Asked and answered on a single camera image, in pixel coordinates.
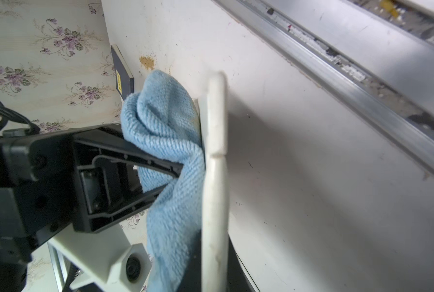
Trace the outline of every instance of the black screw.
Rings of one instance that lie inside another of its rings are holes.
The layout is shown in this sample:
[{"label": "black screw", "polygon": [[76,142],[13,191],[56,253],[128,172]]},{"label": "black screw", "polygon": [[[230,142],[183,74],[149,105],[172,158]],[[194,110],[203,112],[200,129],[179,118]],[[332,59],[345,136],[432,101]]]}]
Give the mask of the black screw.
[{"label": "black screw", "polygon": [[92,170],[85,173],[86,178],[95,178],[97,176],[97,171]]},{"label": "black screw", "polygon": [[130,255],[126,262],[126,276],[130,282],[136,281],[141,273],[141,263],[134,255]]},{"label": "black screw", "polygon": [[99,200],[99,199],[95,200],[92,203],[92,208],[94,209],[94,211],[98,211],[98,210],[102,209],[103,208],[103,201]]}]

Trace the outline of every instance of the blue microfiber cloth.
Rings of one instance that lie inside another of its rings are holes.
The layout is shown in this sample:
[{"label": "blue microfiber cloth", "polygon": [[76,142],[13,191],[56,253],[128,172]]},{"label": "blue microfiber cloth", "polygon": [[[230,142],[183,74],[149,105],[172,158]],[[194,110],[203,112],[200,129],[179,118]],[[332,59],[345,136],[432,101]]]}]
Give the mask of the blue microfiber cloth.
[{"label": "blue microfiber cloth", "polygon": [[139,168],[144,191],[168,184],[147,214],[147,249],[154,257],[148,292],[174,292],[201,230],[205,175],[199,117],[176,79],[153,71],[121,110],[124,138],[145,152],[183,164],[179,178]]}]

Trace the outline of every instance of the white plastic strip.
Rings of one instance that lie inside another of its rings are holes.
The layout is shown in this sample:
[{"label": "white plastic strip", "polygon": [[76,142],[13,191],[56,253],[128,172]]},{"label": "white plastic strip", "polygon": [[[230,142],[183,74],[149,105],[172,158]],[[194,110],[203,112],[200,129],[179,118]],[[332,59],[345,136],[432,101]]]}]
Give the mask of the white plastic strip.
[{"label": "white plastic strip", "polygon": [[202,292],[224,292],[227,283],[229,191],[227,179],[226,78],[209,80],[207,96],[199,99],[201,132],[206,153],[202,194]]}]

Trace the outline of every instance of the purple flower pattern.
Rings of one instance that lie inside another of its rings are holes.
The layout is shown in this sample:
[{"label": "purple flower pattern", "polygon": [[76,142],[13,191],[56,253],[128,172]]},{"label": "purple flower pattern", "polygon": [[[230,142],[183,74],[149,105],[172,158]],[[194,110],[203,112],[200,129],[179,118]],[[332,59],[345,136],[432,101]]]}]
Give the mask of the purple flower pattern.
[{"label": "purple flower pattern", "polygon": [[120,222],[120,226],[122,229],[125,228],[132,228],[136,229],[136,225],[138,225],[139,221],[141,220],[141,217],[145,215],[146,211],[141,211],[135,215],[132,215],[128,219],[125,219],[124,221]]},{"label": "purple flower pattern", "polygon": [[92,105],[96,100],[103,99],[106,91],[113,91],[111,86],[91,87],[83,85],[82,82],[76,82],[74,86],[67,89],[71,91],[71,95],[66,98],[69,101],[68,105],[85,107]]},{"label": "purple flower pattern", "polygon": [[85,29],[85,31],[81,33],[80,27],[75,31],[71,31],[67,27],[63,28],[62,26],[54,27],[52,24],[57,24],[56,19],[48,18],[45,22],[46,24],[39,26],[34,20],[35,27],[43,34],[43,36],[40,36],[35,43],[41,42],[45,45],[48,41],[53,41],[53,46],[56,49],[51,51],[49,47],[42,47],[42,50],[40,51],[42,54],[57,54],[68,60],[68,58],[75,55],[75,50],[84,50],[87,53],[89,49],[96,49],[90,43],[91,40],[102,40],[97,37],[93,31],[89,32]]},{"label": "purple flower pattern", "polygon": [[111,52],[107,56],[104,56],[102,53],[102,58],[104,61],[102,62],[102,66],[99,68],[99,70],[103,71],[102,75],[110,76],[115,73],[115,66],[113,65],[113,57],[111,56]]},{"label": "purple flower pattern", "polygon": [[40,120],[33,120],[32,122],[40,128],[41,134],[67,130],[69,125],[75,123],[70,119],[63,119],[62,121],[57,120],[55,122],[40,122]]},{"label": "purple flower pattern", "polygon": [[13,69],[11,67],[0,66],[0,91],[9,95],[19,93],[23,86],[37,86],[41,81],[36,77],[37,74],[47,74],[40,68],[30,66],[27,70],[23,66]]}]

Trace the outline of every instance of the brown stain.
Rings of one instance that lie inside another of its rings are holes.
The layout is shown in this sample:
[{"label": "brown stain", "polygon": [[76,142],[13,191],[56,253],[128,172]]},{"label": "brown stain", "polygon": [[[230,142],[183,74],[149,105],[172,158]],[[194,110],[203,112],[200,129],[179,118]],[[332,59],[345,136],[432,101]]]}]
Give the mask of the brown stain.
[{"label": "brown stain", "polygon": [[151,57],[142,56],[139,58],[141,64],[148,70],[154,70],[155,60]]}]

